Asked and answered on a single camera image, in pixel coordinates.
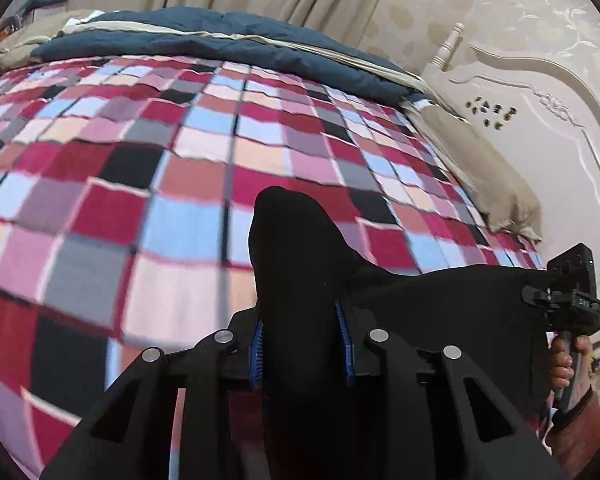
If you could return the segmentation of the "person's right hand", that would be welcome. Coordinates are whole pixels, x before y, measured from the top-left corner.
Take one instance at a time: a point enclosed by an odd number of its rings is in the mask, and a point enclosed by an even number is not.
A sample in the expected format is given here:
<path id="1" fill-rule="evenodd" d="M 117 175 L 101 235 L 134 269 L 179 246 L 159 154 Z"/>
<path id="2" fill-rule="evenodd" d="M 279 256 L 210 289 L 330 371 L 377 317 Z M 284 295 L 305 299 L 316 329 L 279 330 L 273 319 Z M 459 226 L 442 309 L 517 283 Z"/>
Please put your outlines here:
<path id="1" fill-rule="evenodd" d="M 585 394 L 591 387 L 590 367 L 593 344 L 589 336 L 571 341 L 556 336 L 550 344 L 550 380 L 555 390 L 572 387 L 573 393 Z"/>

